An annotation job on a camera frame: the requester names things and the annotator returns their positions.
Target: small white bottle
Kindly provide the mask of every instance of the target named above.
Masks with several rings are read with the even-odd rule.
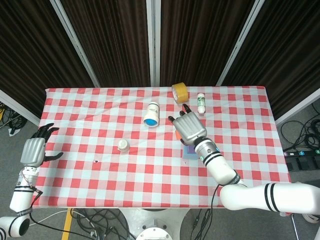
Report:
[[[203,93],[198,93],[197,102],[198,102],[198,113],[199,113],[199,116],[205,115],[206,102],[205,102],[205,95]]]

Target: tape roll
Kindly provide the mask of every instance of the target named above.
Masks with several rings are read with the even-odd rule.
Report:
[[[173,98],[177,104],[188,101],[188,90],[183,82],[172,85]]]

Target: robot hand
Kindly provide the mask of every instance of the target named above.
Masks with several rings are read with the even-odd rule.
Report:
[[[198,117],[183,105],[186,113],[168,119],[180,133],[181,142],[194,145],[194,150],[215,181],[224,186],[220,200],[229,210],[258,208],[273,212],[320,214],[320,188],[303,183],[267,183],[246,187],[240,176],[227,163]]]
[[[60,152],[56,156],[45,156],[46,142],[52,132],[59,129],[52,127],[53,125],[53,123],[49,123],[40,127],[24,144],[20,160],[24,168],[19,173],[10,203],[10,209],[16,212],[16,216],[0,218],[0,240],[5,240],[8,236],[21,237],[29,228],[29,213],[32,211],[34,191],[38,193],[36,199],[42,193],[34,187],[38,178],[37,167],[43,162],[56,160],[63,154]]]

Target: green label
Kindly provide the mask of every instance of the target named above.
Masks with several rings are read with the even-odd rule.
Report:
[[[198,97],[198,107],[205,107],[205,98],[203,96]]]

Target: yellow tape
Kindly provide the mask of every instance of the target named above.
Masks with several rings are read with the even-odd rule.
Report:
[[[64,228],[65,231],[70,231],[71,228],[71,208],[68,208],[68,211],[66,212],[65,221],[64,221]],[[63,232],[61,240],[68,240],[69,238],[69,232]]]
[[[172,85],[173,98],[177,104],[188,101],[188,90],[183,82]]]

